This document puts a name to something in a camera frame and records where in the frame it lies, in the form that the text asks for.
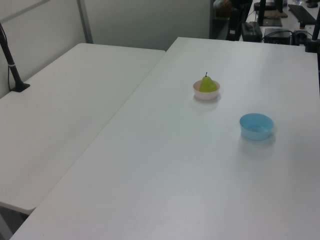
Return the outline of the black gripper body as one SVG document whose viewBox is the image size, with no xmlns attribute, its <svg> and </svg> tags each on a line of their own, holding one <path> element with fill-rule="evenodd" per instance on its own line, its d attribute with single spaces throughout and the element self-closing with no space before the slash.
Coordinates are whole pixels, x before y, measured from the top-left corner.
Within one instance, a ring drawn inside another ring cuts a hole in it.
<svg viewBox="0 0 320 240">
<path fill-rule="evenodd" d="M 228 31 L 237 31 L 239 21 L 241 19 L 241 11 L 237 8 L 233 8 L 230 12 Z"/>
</svg>

